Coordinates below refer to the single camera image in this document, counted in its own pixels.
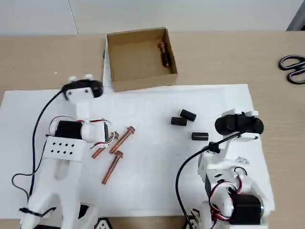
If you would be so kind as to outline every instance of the perforated plate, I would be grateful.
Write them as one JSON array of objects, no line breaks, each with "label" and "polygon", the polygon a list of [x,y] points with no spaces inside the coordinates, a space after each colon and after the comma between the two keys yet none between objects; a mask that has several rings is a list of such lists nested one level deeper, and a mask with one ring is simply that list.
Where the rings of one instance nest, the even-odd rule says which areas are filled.
[{"label": "perforated plate", "polygon": [[81,162],[82,157],[88,152],[87,143],[81,139],[49,136],[43,156],[45,158]]}]

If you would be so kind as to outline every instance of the white wall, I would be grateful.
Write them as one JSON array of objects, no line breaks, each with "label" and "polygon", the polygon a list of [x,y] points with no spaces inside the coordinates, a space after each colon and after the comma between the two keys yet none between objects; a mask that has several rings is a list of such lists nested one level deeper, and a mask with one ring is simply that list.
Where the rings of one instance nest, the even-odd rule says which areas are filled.
[{"label": "white wall", "polygon": [[303,0],[0,0],[0,35],[284,31]]},{"label": "white wall", "polygon": [[70,0],[80,33],[286,30],[303,0]]},{"label": "white wall", "polygon": [[77,34],[67,0],[0,0],[0,35]]}]

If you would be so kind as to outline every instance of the screw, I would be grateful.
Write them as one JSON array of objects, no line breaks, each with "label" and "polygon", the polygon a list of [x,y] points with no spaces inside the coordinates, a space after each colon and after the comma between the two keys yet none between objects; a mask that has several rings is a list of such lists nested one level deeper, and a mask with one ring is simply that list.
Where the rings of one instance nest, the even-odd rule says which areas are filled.
[{"label": "screw", "polygon": [[168,62],[168,58],[167,58],[167,53],[166,53],[164,42],[160,42],[158,47],[161,50],[162,64],[163,64],[164,67],[168,68],[170,65],[169,65],[169,62]]},{"label": "screw", "polygon": [[123,142],[129,137],[129,135],[134,134],[135,129],[132,126],[127,128],[127,132],[120,138],[120,140],[111,148],[110,153],[115,153],[119,146],[123,144]]},{"label": "screw", "polygon": [[115,153],[115,158],[114,160],[111,162],[111,165],[106,173],[106,175],[104,176],[104,179],[102,181],[102,184],[105,185],[111,175],[111,173],[114,171],[114,168],[116,167],[116,165],[118,164],[119,160],[121,158],[123,158],[123,153],[119,150],[117,150]]},{"label": "screw", "polygon": [[[114,131],[114,139],[119,139],[119,133]],[[93,154],[92,154],[92,158],[95,159],[101,152],[103,152],[105,148],[98,148]]]}]

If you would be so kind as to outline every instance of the hole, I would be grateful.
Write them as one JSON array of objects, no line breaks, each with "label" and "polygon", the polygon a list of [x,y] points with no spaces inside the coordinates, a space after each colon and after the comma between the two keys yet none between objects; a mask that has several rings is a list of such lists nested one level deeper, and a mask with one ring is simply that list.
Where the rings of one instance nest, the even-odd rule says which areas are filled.
[{"label": "hole", "polygon": [[225,179],[220,179],[217,181],[218,184],[225,182]]}]

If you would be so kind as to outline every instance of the black cable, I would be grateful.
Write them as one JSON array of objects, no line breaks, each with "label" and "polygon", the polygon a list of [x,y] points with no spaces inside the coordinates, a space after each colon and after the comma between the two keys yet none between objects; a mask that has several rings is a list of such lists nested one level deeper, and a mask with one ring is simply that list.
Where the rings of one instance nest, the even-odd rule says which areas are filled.
[{"label": "black cable", "polygon": [[[224,138],[223,140],[220,140],[220,141],[214,143],[213,145],[214,145],[214,146],[218,146],[218,145],[220,145],[220,144],[223,143],[223,142],[226,142],[226,141],[228,141],[228,140],[231,140],[232,138],[238,137],[238,136],[240,136],[240,135],[246,133],[247,131],[248,131],[248,130],[246,130],[246,131],[241,131],[241,132],[238,132],[238,133],[236,133],[236,134],[233,134],[233,135],[231,135],[231,136],[229,136],[229,137]],[[182,210],[182,212],[183,212],[183,214],[184,214],[184,217],[185,217],[187,223],[189,224],[190,229],[193,229],[193,226],[192,226],[192,223],[191,223],[191,221],[190,221],[190,219],[189,219],[189,217],[188,217],[188,215],[187,215],[187,213],[186,213],[186,210],[185,210],[185,208],[184,208],[184,206],[183,206],[183,203],[182,203],[182,200],[181,200],[181,197],[180,197],[180,194],[179,194],[179,187],[178,187],[178,184],[179,184],[179,177],[180,177],[180,174],[181,174],[183,168],[185,167],[185,165],[186,165],[190,160],[192,160],[194,157],[196,157],[196,156],[202,154],[204,151],[207,151],[207,150],[209,150],[209,149],[210,149],[209,146],[206,146],[206,147],[204,147],[202,150],[199,150],[197,153],[191,155],[188,159],[186,159],[186,160],[183,162],[183,164],[181,165],[180,169],[178,170],[178,173],[177,173],[177,176],[176,176],[175,189],[176,189],[177,199],[178,199],[178,202],[179,202],[179,204],[180,204],[181,210]]]},{"label": "black cable", "polygon": [[31,211],[28,208],[20,208],[19,209],[19,211],[21,211],[23,213],[32,214],[32,215],[35,215],[35,216],[38,216],[38,217],[41,217],[41,218],[44,217],[45,215],[47,215],[50,211],[55,211],[55,210],[56,210],[56,207],[52,207],[52,208],[49,208],[48,210],[46,210],[43,213],[38,213],[38,212],[35,212],[35,211]]},{"label": "black cable", "polygon": [[30,184],[30,191],[29,191],[29,197],[32,195],[33,193],[33,189],[34,189],[34,182],[35,182],[35,173],[36,173],[36,154],[35,154],[35,135],[36,135],[36,131],[37,131],[37,127],[38,127],[38,123],[41,119],[41,116],[43,115],[44,111],[48,108],[48,106],[50,105],[50,103],[53,102],[54,99],[57,98],[57,96],[59,96],[62,93],[62,90],[60,90],[59,92],[57,92],[56,95],[54,95],[50,101],[48,101],[48,103],[44,106],[44,108],[42,109],[42,111],[40,112],[34,130],[33,130],[33,135],[32,135],[32,151],[33,151],[33,167],[32,167],[32,181]]},{"label": "black cable", "polygon": [[[39,163],[38,163],[38,166],[36,168],[36,152],[35,152],[35,134],[36,134],[36,131],[37,131],[37,126],[38,126],[38,123],[41,119],[41,116],[42,114],[44,113],[44,111],[47,109],[47,107],[50,105],[50,103],[56,98],[58,97],[58,95],[60,95],[62,93],[62,90],[60,90],[56,95],[54,95],[49,101],[48,103],[44,106],[44,108],[42,109],[42,111],[40,112],[39,116],[38,116],[38,119],[36,121],[36,124],[35,124],[35,127],[34,127],[34,131],[33,131],[33,135],[32,135],[32,157],[33,157],[33,167],[32,167],[32,173],[30,174],[24,174],[24,173],[16,173],[12,179],[11,179],[11,183],[13,184],[14,187],[22,190],[26,196],[27,196],[27,201],[29,201],[30,199],[30,196],[32,195],[32,192],[33,192],[33,188],[34,188],[34,182],[35,182],[35,173],[38,171],[40,165],[41,165],[41,161],[42,161],[42,156],[43,156],[43,152],[44,152],[44,148],[45,148],[45,145],[46,145],[46,142],[44,143],[44,146],[43,146],[43,150],[42,150],[42,154],[41,154],[41,157],[40,157],[40,160],[39,160]],[[28,193],[25,189],[15,185],[14,183],[14,178],[16,176],[32,176],[32,180],[31,180],[31,186],[30,186],[30,192]]]},{"label": "black cable", "polygon": [[244,171],[244,174],[245,174],[246,176],[248,175],[247,170],[245,170],[245,168],[240,167],[240,166],[236,166],[236,167],[234,168],[234,172],[235,172],[235,173],[238,174],[238,172],[236,171],[236,169],[238,169],[238,168],[240,168],[241,170],[243,170],[243,171]]},{"label": "black cable", "polygon": [[32,172],[32,173],[30,173],[30,174],[26,174],[26,173],[16,173],[16,174],[13,175],[13,177],[11,178],[11,183],[12,183],[12,185],[13,185],[14,187],[16,187],[16,188],[22,190],[22,191],[27,195],[27,200],[28,200],[28,201],[29,201],[29,199],[30,199],[30,196],[29,196],[28,192],[27,192],[25,189],[23,189],[23,188],[21,188],[21,187],[15,185],[14,179],[15,179],[16,176],[27,176],[27,177],[28,177],[28,176],[33,176],[33,175],[37,172],[37,170],[39,169],[39,167],[40,167],[40,165],[41,165],[42,156],[43,156],[43,152],[44,152],[44,148],[45,148],[45,146],[46,146],[46,143],[47,143],[47,141],[45,141],[45,143],[44,143],[44,145],[43,145],[42,154],[41,154],[41,157],[40,157],[40,160],[39,160],[37,169],[35,169],[34,172]]}]

